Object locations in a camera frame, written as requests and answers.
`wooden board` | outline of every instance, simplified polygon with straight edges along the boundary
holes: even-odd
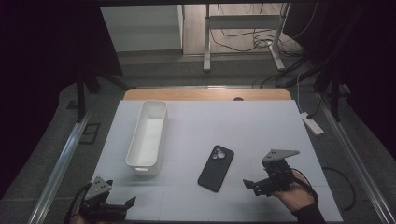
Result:
[[[125,92],[124,100],[162,101],[245,101],[291,100],[285,89],[132,89]]]

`wall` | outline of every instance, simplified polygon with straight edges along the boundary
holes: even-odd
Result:
[[[117,52],[182,48],[179,6],[101,7],[101,10]]]

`metal stand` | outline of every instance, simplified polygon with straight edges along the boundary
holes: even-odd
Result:
[[[290,3],[283,6],[280,15],[215,15],[210,16],[209,4],[206,4],[205,16],[205,51],[204,51],[204,71],[210,72],[210,30],[219,29],[273,29],[276,30],[274,40],[271,41],[269,50],[276,63],[278,71],[284,71],[285,66],[279,57],[277,42],[282,34],[286,14]]]

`white table surface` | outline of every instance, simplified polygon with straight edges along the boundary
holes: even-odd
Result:
[[[295,221],[275,197],[256,197],[242,179],[267,178],[261,157],[271,148],[299,150],[287,158],[319,196],[326,221],[342,221],[294,101],[168,101],[168,125],[160,173],[142,177],[125,158],[143,101],[120,101],[93,178],[112,179],[107,203],[124,204],[130,220],[264,222]],[[234,151],[218,193],[197,184],[215,145]]]

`power strip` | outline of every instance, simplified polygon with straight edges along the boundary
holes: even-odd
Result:
[[[323,134],[323,130],[317,125],[317,123],[313,119],[307,119],[306,116],[308,116],[306,112],[301,114],[304,124],[311,130],[311,132],[315,136]]]

